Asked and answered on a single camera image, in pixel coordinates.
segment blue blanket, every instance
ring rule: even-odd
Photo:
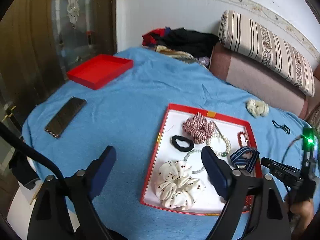
[[[270,107],[267,117],[251,116],[245,102],[257,99],[214,77],[197,63],[187,65],[167,56],[132,48],[117,54],[134,60],[134,67],[100,90],[69,81],[46,102],[37,106],[23,125],[26,143],[51,159],[65,177],[86,169],[107,145],[117,151],[117,161],[100,196],[93,200],[102,222],[129,240],[205,239],[215,216],[184,215],[139,203],[146,170],[169,103],[194,106],[250,122],[260,157],[281,161],[288,144],[307,124],[296,115]],[[44,127],[71,96],[87,105],[76,115],[59,139]],[[272,120],[291,129],[287,135]],[[285,163],[300,167],[301,142],[289,151]],[[37,165],[42,179],[52,174]],[[281,195],[286,191],[276,180]],[[319,204],[319,192],[315,206]],[[242,235],[248,214],[243,214],[234,239]]]

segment black elastic band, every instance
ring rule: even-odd
[[[276,128],[281,128],[282,130],[284,130],[286,132],[286,134],[290,134],[290,128],[286,125],[279,125],[276,123],[275,120],[272,120],[272,123],[273,125],[276,127]]]
[[[177,143],[177,141],[176,141],[177,139],[178,139],[179,141],[183,141],[183,142],[188,143],[189,146],[188,146],[188,147],[181,147],[181,146]],[[188,138],[186,138],[186,137],[183,137],[183,136],[179,136],[179,135],[172,136],[172,137],[171,137],[171,142],[172,142],[172,145],[173,145],[176,149],[178,149],[179,151],[181,151],[181,152],[189,152],[189,151],[191,151],[191,150],[195,147],[195,145],[194,145],[194,143],[193,143],[192,140],[190,140],[190,139],[188,139]]]

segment smartphone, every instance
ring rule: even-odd
[[[45,127],[45,131],[59,138],[76,114],[87,103],[84,99],[72,97]]]

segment striped ribbon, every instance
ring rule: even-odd
[[[242,157],[244,154],[246,153],[252,153],[252,156],[250,159],[246,159],[244,157]],[[237,165],[241,166],[245,166],[245,170],[249,173],[251,173],[253,171],[254,165],[257,161],[257,159],[259,158],[259,152],[257,149],[255,148],[251,148],[248,146],[244,146],[239,148],[238,150],[236,150],[231,156],[230,156],[230,161],[232,163],[232,165],[234,167],[236,167]]]

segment cream scrunchie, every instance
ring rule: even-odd
[[[191,166],[185,161],[168,161],[159,168],[155,189],[164,207],[182,210],[192,207],[205,186],[191,175]]]
[[[263,101],[249,99],[247,101],[247,110],[257,118],[266,116],[269,113],[269,106]]]

